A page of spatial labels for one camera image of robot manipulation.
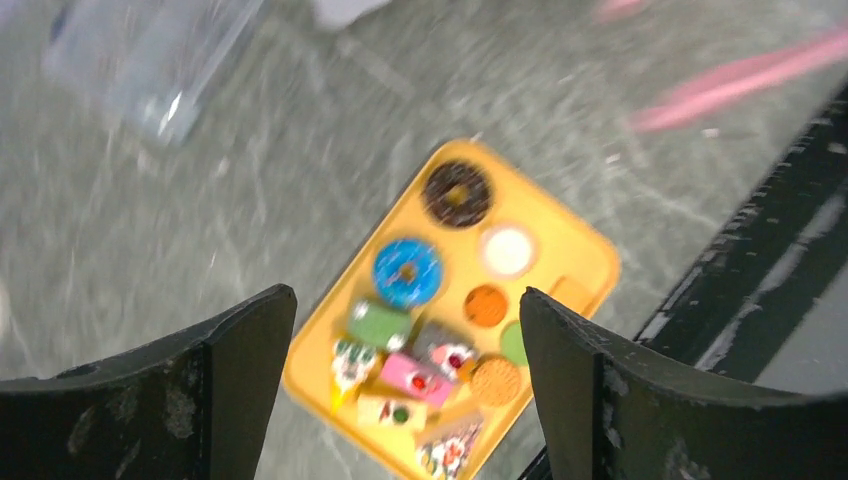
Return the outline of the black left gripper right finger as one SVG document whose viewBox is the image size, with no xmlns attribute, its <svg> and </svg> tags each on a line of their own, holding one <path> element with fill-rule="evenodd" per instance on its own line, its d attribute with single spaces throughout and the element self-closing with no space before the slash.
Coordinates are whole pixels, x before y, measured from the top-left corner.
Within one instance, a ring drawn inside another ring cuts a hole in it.
<svg viewBox="0 0 848 480">
<path fill-rule="evenodd" d="M 843 479 L 847 396 L 692 368 L 528 288 L 520 323 L 556 479 Z"/>
</svg>

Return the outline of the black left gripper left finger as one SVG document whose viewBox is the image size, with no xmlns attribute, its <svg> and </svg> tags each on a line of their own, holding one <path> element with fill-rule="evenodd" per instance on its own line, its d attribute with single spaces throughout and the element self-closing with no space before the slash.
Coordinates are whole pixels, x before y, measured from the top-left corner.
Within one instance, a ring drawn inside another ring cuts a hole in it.
<svg viewBox="0 0 848 480">
<path fill-rule="evenodd" d="M 297 299 L 276 284 L 125 353 L 1 385 L 5 479 L 251 479 Z"/>
</svg>

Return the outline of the chocolate sprinkled donut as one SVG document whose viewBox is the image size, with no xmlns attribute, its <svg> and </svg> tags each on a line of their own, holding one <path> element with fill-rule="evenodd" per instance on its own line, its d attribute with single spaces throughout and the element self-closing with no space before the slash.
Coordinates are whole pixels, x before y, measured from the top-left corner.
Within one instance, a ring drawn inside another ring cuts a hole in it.
<svg viewBox="0 0 848 480">
<path fill-rule="evenodd" d="M 427 176 L 423 201 L 438 224 L 468 228 L 480 223 L 493 207 L 493 187 L 481 167 L 466 159 L 450 159 Z"/>
</svg>

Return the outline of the pink handled tongs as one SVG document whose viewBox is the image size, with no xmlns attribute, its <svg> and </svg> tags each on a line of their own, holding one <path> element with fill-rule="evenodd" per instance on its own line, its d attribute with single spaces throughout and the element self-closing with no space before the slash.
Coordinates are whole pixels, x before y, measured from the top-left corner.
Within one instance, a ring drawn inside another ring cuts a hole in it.
<svg viewBox="0 0 848 480">
<path fill-rule="evenodd" d="M 831 17 L 823 33 L 781 49 L 713 67 L 666 90 L 629 118 L 639 132 L 693 122 L 740 98 L 847 59 L 847 16 Z"/>
</svg>

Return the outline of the white three-tier dessert stand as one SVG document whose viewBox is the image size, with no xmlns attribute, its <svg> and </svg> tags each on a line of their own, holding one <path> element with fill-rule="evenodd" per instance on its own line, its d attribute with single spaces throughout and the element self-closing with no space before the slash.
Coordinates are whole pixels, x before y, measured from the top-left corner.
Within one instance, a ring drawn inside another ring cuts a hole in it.
<svg viewBox="0 0 848 480">
<path fill-rule="evenodd" d="M 390 2 L 391 0 L 312 0 L 311 6 L 315 23 L 320 28 L 337 31 Z"/>
</svg>

